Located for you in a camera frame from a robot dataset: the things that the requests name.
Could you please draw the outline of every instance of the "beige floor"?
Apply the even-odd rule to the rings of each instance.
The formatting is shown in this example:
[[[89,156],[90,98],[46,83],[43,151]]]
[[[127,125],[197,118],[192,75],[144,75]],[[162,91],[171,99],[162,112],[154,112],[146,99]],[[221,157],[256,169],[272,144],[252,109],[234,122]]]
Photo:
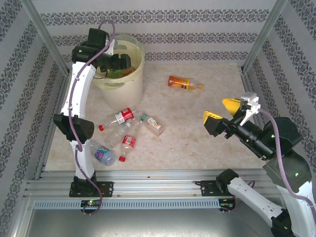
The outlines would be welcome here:
[[[169,75],[194,78],[203,83],[202,90],[186,91],[167,86]],[[93,159],[96,170],[171,170],[261,168],[259,160],[241,142],[224,135],[210,136],[202,123],[204,110],[226,118],[231,115],[221,101],[240,98],[244,93],[236,64],[226,65],[145,65],[144,98],[138,109],[157,115],[166,125],[156,137],[143,127],[134,151],[126,162],[104,166]],[[106,105],[99,88],[91,84],[86,119],[95,123],[92,139],[100,142],[108,135],[97,128],[103,116],[114,111]],[[119,156],[119,146],[115,149]],[[56,129],[46,170],[75,170],[74,155],[65,136]]]

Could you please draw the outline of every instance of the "clear plastic bottle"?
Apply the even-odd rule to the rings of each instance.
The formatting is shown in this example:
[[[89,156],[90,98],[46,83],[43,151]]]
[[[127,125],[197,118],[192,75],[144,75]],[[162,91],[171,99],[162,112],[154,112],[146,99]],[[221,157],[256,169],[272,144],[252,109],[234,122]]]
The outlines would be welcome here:
[[[202,89],[203,84],[196,82],[194,79],[179,78],[175,76],[170,76],[168,80],[168,86],[180,87],[186,90]]]
[[[122,142],[124,136],[127,134],[130,128],[130,125],[130,122],[127,122],[125,124],[118,126],[111,135],[104,139],[105,146],[110,149],[113,149],[113,147],[117,143]]]
[[[94,158],[107,166],[113,164],[117,158],[114,152],[94,140],[90,141],[90,152]]]
[[[120,147],[120,157],[119,161],[124,162],[126,160],[126,155],[134,148],[136,144],[136,137],[142,122],[139,119],[133,119],[131,121],[131,127],[125,135],[121,147]]]
[[[105,128],[112,128],[125,123],[126,121],[134,118],[134,113],[136,109],[134,107],[127,108],[117,113],[116,115],[111,115],[105,118],[103,124],[99,125],[100,131]]]
[[[145,114],[143,111],[137,111],[135,117],[140,119],[146,128],[153,132],[156,136],[160,136],[164,131],[164,126],[157,121],[153,116]]]

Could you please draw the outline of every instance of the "striped wall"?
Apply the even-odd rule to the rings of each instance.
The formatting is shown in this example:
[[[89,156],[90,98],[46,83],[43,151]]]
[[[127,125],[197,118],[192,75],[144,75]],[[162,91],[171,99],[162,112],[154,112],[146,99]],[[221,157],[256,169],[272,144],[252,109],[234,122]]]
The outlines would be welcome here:
[[[276,0],[35,0],[61,54],[112,19],[118,34],[135,36],[152,64],[245,61]],[[110,26],[104,30],[111,33]]]
[[[63,81],[18,0],[0,3],[0,237],[33,179]]]
[[[304,140],[296,146],[316,172],[316,0],[290,0],[248,75],[263,108],[291,118]]]

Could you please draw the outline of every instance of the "bottle label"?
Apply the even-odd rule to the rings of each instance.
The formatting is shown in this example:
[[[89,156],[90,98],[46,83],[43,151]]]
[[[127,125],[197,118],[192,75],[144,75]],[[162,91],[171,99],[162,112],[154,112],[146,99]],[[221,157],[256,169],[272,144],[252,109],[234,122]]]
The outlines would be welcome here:
[[[132,137],[132,136],[126,135],[126,136],[124,137],[122,143],[128,144],[128,145],[130,145],[131,147],[134,147],[134,146],[135,146],[135,143],[136,143],[136,138],[135,138],[135,137]]]
[[[118,114],[114,115],[117,119],[119,125],[125,123],[126,121],[133,119],[134,115],[130,108],[127,108],[125,110],[122,110]]]
[[[96,157],[96,159],[98,161],[101,161],[103,156],[105,155],[105,153],[108,152],[108,151],[109,151],[109,149],[107,149],[104,146],[99,147],[98,150],[94,153],[94,157]]]
[[[154,120],[153,118],[149,118],[149,119],[147,120],[147,122],[148,122],[151,126],[153,126],[155,129],[157,129],[157,130],[159,130],[159,129],[161,128],[161,125],[160,125],[159,123],[157,123],[157,121]]]
[[[147,117],[147,114],[144,114],[141,118],[140,118],[140,120],[141,121],[144,121],[144,119]]]
[[[190,79],[185,78],[177,78],[174,76],[170,76],[168,80],[168,86],[171,87],[180,87],[183,89],[189,89]]]

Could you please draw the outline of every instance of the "plastic bucket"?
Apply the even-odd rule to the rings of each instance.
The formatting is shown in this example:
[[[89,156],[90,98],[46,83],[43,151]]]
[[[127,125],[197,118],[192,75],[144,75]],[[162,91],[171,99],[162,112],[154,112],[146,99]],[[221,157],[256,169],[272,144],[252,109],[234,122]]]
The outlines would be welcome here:
[[[98,69],[93,79],[109,107],[115,111],[122,111],[130,106],[138,106],[143,99],[143,68],[145,64],[145,51],[136,38],[127,35],[115,37],[118,44],[114,54],[128,54],[131,65],[136,70],[119,79],[96,79],[104,77]]]

